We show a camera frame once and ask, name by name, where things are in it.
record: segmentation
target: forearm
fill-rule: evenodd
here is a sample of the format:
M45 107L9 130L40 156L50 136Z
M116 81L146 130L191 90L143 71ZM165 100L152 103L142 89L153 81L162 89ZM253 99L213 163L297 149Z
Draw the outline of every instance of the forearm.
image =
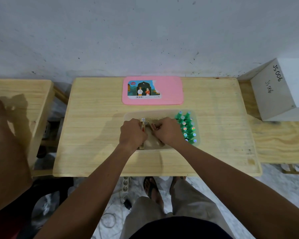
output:
M8 125L0 126L0 209L31 185L31 173L23 148Z
M131 152L118 145L63 202L35 239L90 239L131 155Z
M273 189L189 143L176 150L256 238L299 235L299 209Z

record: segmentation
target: foot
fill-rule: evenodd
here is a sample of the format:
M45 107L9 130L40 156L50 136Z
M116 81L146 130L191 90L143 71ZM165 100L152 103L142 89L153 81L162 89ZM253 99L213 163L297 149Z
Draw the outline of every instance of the foot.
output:
M173 180L171 182L171 188L170 188L170 194L171 194L171 190L174 188L174 185L176 184L177 181L179 181L180 179L184 179L186 180L186 176L174 176Z
M149 195L150 183L153 183L156 185L156 182L153 178L147 179L145 181L144 190L145 190L145 193L147 194L147 196ZM153 201L155 201L158 205L160 205L160 207L162 207L162 209L164 209L164 202L163 202L162 196L161 196L160 192L158 191L158 189L156 189L156 188L152 189L151 199Z

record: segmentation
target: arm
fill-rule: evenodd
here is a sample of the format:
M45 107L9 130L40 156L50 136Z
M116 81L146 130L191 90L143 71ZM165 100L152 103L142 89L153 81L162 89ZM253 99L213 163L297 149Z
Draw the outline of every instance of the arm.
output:
M174 119L155 135L177 150L256 238L299 238L299 208L255 178L186 142Z
M125 121L112 154L62 203L35 239L90 239L127 160L146 139L139 120Z
M27 158L8 126L6 111L0 101L0 210L31 185Z

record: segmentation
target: beige trousers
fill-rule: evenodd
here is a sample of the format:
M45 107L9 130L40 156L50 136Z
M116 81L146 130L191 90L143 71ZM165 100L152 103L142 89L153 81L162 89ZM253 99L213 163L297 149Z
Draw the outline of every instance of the beige trousers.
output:
M141 196L125 219L120 239L128 239L149 222L170 216L188 216L219 225L235 238L217 205L185 180L178 180L171 190L173 213L165 214L163 209L148 197Z

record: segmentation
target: white wall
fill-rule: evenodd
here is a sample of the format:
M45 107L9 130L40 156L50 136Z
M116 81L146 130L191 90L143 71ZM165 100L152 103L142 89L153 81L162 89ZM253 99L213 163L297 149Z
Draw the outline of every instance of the white wall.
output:
M299 58L299 0L0 0L0 77L238 77L275 57Z

